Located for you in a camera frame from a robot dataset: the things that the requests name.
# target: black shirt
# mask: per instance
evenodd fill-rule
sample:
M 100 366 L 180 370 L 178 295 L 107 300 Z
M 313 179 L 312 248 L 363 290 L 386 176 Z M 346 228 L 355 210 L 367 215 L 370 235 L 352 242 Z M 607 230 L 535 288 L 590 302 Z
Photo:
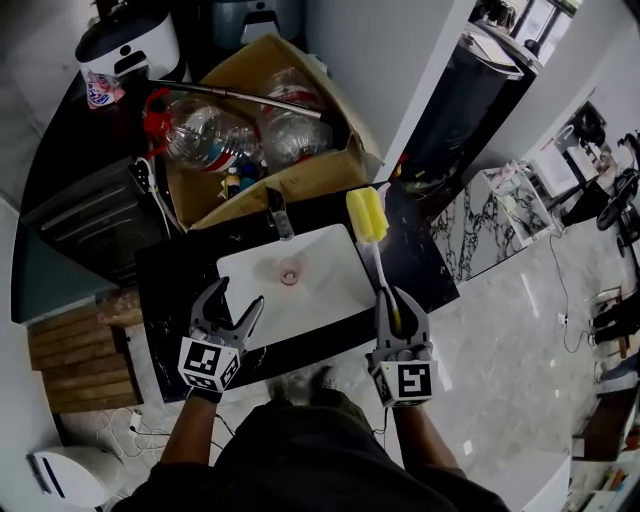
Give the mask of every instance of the black shirt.
M 507 512 L 459 470 L 410 475 L 352 418 L 324 407 L 257 407 L 214 467 L 157 464 L 116 505 L 141 510 Z

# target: yellow sponge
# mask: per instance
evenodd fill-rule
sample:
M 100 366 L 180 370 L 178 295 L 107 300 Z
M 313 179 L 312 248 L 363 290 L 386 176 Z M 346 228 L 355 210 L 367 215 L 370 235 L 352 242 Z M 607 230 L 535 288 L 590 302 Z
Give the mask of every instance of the yellow sponge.
M 380 242 L 387 236 L 389 222 L 373 187 L 347 192 L 347 210 L 358 242 Z

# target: power plug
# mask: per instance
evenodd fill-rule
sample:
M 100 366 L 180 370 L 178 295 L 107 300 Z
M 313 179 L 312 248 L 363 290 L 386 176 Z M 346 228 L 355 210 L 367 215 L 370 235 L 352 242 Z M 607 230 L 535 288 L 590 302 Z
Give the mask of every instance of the power plug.
M 129 435 L 133 438 L 138 436 L 140 423 L 142 422 L 142 413 L 138 409 L 134 409 L 131 413 L 131 421 L 129 422 Z

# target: person's right arm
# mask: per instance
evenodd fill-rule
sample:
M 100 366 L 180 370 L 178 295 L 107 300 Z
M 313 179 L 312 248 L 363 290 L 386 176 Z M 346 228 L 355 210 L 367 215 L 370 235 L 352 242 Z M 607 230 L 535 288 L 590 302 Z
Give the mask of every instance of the person's right arm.
M 413 473 L 425 465 L 460 469 L 422 406 L 396 407 L 393 418 L 407 472 Z

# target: cardboard box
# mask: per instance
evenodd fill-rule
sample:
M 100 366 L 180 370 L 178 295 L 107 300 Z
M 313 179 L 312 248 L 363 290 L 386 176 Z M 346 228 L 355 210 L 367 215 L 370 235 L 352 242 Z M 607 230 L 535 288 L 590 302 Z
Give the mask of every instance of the cardboard box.
M 367 182 L 366 165 L 379 163 L 378 151 L 363 124 L 348 107 L 335 84 L 305 54 L 283 39 L 266 35 L 230 57 L 202 83 L 259 93 L 260 86 L 277 71 L 296 67 L 322 94 L 329 108 L 346 121 L 346 146 L 309 158 L 268 176 L 228 201 L 219 197 L 220 174 L 181 169 L 167 162 L 169 190 L 178 220 L 185 229 L 204 229 L 267 209 L 267 186 L 282 193 L 285 202 L 346 190 Z M 256 118 L 259 106 L 226 101 L 231 108 Z

